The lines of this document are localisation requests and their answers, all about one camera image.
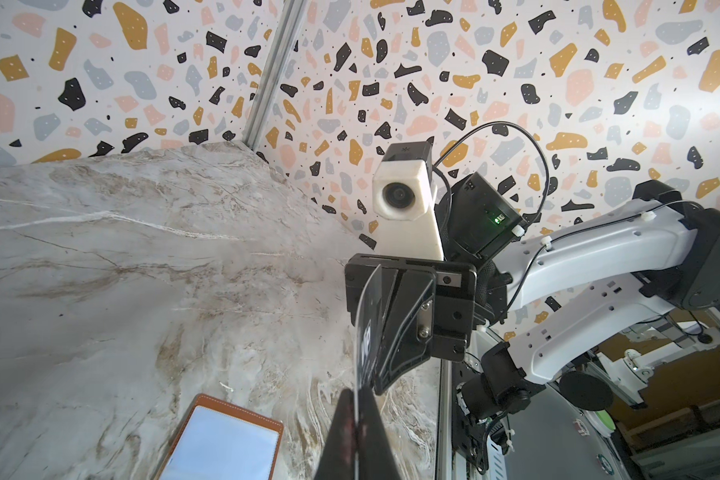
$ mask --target terrazzo wallpaper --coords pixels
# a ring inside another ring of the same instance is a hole
[[[231,140],[282,0],[0,1],[0,167]]]
[[[550,163],[530,235],[602,215],[660,179],[720,209],[720,0],[311,0],[259,154],[374,247],[372,173],[396,141],[436,153],[488,120],[526,127]],[[523,214],[544,171],[494,127],[444,161]],[[498,326],[544,321],[576,289]]]

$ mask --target marble countertop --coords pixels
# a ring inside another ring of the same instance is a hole
[[[239,144],[0,168],[0,479],[151,478],[201,392],[311,478],[369,251]],[[438,368],[378,399],[404,478],[433,476]]]

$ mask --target black cable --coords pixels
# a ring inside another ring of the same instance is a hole
[[[538,220],[541,216],[541,209],[544,208],[544,202],[547,201],[547,194],[549,193],[549,190],[550,190],[550,168],[549,168],[549,165],[547,164],[547,157],[544,156],[544,151],[541,149],[541,146],[539,146],[539,144],[536,141],[536,139],[534,138],[534,136],[528,133],[528,130],[522,128],[518,124],[513,124],[512,122],[509,122],[509,121],[495,120],[495,121],[489,121],[485,124],[479,125],[479,126],[473,128],[472,130],[470,130],[469,132],[467,132],[463,137],[456,140],[456,143],[451,145],[451,147],[448,150],[446,150],[446,152],[444,154],[442,154],[442,156],[436,162],[434,162],[434,164],[432,164],[432,169],[436,170],[438,172],[438,175],[440,176],[440,178],[443,179],[443,181],[445,182],[445,185],[446,185],[446,189],[448,190],[448,192],[447,192],[448,209],[446,210],[446,215],[443,216],[443,225],[444,226],[448,225],[448,218],[451,215],[451,201],[452,201],[451,186],[448,183],[448,181],[445,179],[445,176],[442,175],[441,172],[439,172],[439,169],[437,168],[437,166],[440,165],[440,163],[442,163],[442,161],[445,160],[446,157],[451,154],[451,152],[456,150],[456,147],[461,145],[464,142],[464,140],[467,140],[468,138],[470,138],[472,135],[476,134],[480,130],[483,130],[484,128],[492,127],[493,125],[503,125],[505,127],[512,127],[515,130],[518,130],[520,133],[525,135],[525,137],[528,138],[528,140],[530,140],[530,142],[536,148],[536,151],[538,152],[539,157],[541,157],[541,162],[544,165],[544,177],[545,177],[544,191],[541,194],[541,203],[539,203],[539,209],[536,210],[536,215],[530,219],[530,221],[528,222],[528,225],[530,225],[533,222],[535,222],[536,220]]]

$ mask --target white camera housing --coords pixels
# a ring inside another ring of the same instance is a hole
[[[411,189],[413,203],[397,208],[384,198],[384,188],[390,184],[403,184]],[[373,175],[373,210],[387,220],[413,221],[434,207],[432,188],[423,160],[383,161]]]

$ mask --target green object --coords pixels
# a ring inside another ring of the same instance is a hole
[[[614,420],[608,415],[608,412],[605,410],[600,410],[599,412],[595,412],[597,414],[597,417],[600,419],[600,421],[607,427],[609,430],[616,430],[616,424],[614,423]]]

